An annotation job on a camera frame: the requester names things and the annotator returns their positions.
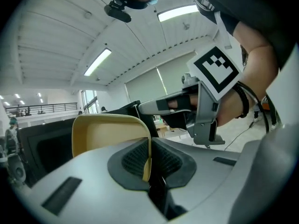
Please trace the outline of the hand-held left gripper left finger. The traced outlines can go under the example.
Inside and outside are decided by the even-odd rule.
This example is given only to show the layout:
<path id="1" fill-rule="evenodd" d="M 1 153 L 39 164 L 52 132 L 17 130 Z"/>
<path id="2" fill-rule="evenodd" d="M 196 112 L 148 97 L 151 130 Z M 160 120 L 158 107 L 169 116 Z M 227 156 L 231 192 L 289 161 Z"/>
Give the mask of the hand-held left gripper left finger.
<path id="1" fill-rule="evenodd" d="M 166 218 L 146 191 L 127 190 L 110 176 L 109 158 L 147 138 L 84 152 L 46 175 L 24 194 L 16 193 L 42 224 L 164 224 Z"/>

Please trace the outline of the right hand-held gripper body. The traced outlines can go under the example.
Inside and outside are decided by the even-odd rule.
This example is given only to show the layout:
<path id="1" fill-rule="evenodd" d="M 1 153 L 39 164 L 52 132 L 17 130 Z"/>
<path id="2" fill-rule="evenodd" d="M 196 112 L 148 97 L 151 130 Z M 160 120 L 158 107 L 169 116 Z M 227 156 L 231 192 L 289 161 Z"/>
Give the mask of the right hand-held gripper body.
<path id="1" fill-rule="evenodd" d="M 197 92 L 197 109 L 186 117 L 186 128 L 196 145 L 223 145 L 217 135 L 216 117 L 221 98 L 241 77 L 235 62 L 217 45 L 208 45 L 187 62 L 188 73 L 182 76 L 182 89 Z"/>

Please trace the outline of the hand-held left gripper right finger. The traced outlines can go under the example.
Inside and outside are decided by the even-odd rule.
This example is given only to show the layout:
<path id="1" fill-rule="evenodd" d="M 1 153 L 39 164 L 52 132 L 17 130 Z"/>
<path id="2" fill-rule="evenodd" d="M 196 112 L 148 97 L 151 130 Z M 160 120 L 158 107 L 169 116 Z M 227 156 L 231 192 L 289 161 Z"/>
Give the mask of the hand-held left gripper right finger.
<path id="1" fill-rule="evenodd" d="M 163 210 L 150 221 L 228 221 L 243 186 L 243 154 L 152 139 L 152 172 L 166 174 Z"/>

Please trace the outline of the person's right hand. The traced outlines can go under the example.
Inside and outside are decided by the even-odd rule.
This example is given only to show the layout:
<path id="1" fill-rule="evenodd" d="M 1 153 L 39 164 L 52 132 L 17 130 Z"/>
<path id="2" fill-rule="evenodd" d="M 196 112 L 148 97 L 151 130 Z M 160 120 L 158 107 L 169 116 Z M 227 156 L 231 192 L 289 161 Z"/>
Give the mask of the person's right hand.
<path id="1" fill-rule="evenodd" d="M 198 106 L 198 95 L 184 95 L 179 96 L 174 100 L 168 101 L 170 109 L 174 110 L 191 110 L 195 111 Z"/>

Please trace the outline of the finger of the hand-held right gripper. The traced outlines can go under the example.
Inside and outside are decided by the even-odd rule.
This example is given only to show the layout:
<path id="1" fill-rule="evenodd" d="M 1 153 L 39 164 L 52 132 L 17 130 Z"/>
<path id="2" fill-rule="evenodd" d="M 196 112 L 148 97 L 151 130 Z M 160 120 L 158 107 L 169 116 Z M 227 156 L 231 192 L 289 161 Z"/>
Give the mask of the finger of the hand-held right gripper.
<path id="1" fill-rule="evenodd" d="M 187 96 L 190 99 L 190 95 L 198 94 L 198 88 L 183 89 L 175 93 L 159 97 L 147 102 L 143 102 L 139 105 L 139 111 L 141 114 L 146 115 L 170 115 L 178 112 L 191 112 L 192 109 L 179 109 L 179 108 L 170 108 L 168 102 L 176 100 L 178 101 L 179 97 Z"/>
<path id="2" fill-rule="evenodd" d="M 161 118 L 171 128 L 193 131 L 196 120 L 196 112 L 177 112 L 168 115 L 162 115 Z"/>

